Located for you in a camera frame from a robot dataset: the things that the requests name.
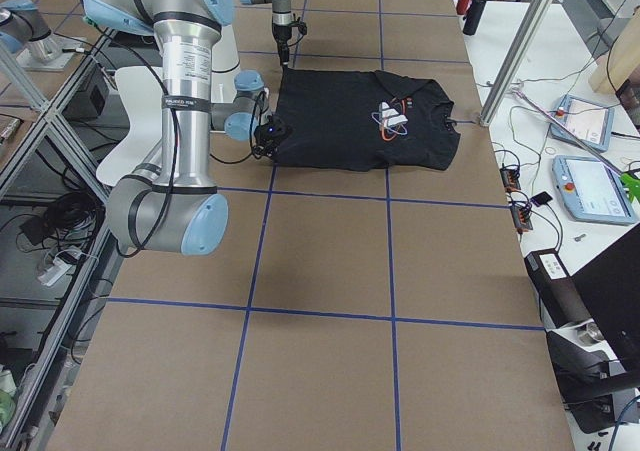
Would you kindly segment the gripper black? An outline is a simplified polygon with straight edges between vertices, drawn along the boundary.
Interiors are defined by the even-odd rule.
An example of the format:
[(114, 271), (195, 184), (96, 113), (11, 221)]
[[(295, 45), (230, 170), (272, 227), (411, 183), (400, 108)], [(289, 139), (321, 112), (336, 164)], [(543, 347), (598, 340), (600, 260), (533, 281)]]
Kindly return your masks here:
[(272, 23), (272, 35), (278, 46), (278, 56), (281, 67), (288, 67), (290, 62), (289, 41), (292, 38), (292, 23)]

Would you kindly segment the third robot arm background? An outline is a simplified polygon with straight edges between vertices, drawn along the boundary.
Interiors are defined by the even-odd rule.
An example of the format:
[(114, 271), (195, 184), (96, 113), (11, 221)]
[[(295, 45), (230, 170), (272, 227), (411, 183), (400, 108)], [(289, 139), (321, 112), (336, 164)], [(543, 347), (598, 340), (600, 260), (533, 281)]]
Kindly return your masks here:
[(1, 3), (1, 42), (30, 71), (62, 71), (71, 59), (32, 0)]

